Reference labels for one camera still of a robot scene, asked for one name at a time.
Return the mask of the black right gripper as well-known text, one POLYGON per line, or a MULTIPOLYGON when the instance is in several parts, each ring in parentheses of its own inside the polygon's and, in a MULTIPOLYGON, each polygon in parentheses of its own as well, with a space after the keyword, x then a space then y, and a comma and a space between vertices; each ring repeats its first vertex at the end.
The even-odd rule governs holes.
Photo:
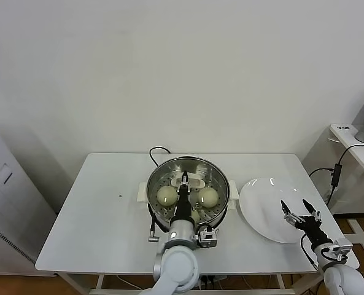
POLYGON ((330 243, 331 240, 327 234, 320 229, 322 224, 320 211, 317 211, 307 200, 303 199, 303 204, 311 216, 300 216, 293 214, 286 203, 281 200, 281 207, 284 214, 284 219, 289 224, 295 224, 295 227, 302 230, 311 242, 311 248, 316 249, 318 246, 330 243))

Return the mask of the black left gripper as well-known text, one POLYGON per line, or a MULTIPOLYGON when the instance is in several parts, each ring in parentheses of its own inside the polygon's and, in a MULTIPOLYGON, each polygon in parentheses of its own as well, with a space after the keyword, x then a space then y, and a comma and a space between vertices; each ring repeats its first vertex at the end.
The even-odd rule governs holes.
POLYGON ((173 219, 191 219, 192 206, 188 199, 190 188, 188 186, 188 173, 186 170, 182 174, 181 185, 177 191, 179 199, 176 203, 176 210, 173 219))

